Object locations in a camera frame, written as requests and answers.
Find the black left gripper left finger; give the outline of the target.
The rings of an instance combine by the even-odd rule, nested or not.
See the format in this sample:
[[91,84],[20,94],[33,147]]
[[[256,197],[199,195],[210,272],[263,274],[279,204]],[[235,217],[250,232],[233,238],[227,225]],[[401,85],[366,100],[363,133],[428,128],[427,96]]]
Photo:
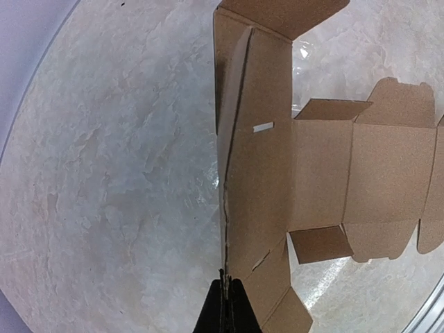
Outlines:
[[223,331],[223,283],[224,271],[219,270],[219,278],[213,280],[198,316],[193,333],[220,333]]

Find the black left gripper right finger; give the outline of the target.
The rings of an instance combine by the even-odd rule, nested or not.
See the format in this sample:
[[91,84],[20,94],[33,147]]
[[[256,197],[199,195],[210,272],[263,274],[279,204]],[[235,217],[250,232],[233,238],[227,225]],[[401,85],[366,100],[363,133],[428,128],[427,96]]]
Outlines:
[[225,302],[225,331],[232,333],[260,332],[255,313],[240,279],[228,279]]

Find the brown cardboard box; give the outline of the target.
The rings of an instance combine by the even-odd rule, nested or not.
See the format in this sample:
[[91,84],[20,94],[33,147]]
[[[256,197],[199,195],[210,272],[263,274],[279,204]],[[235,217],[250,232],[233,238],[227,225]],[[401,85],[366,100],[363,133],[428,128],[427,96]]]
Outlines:
[[[292,104],[292,43],[346,1],[222,1],[214,11],[223,323],[308,332],[301,264],[396,259],[443,242],[443,121],[426,84],[377,82],[366,101]],[[237,314],[240,295],[247,312]]]

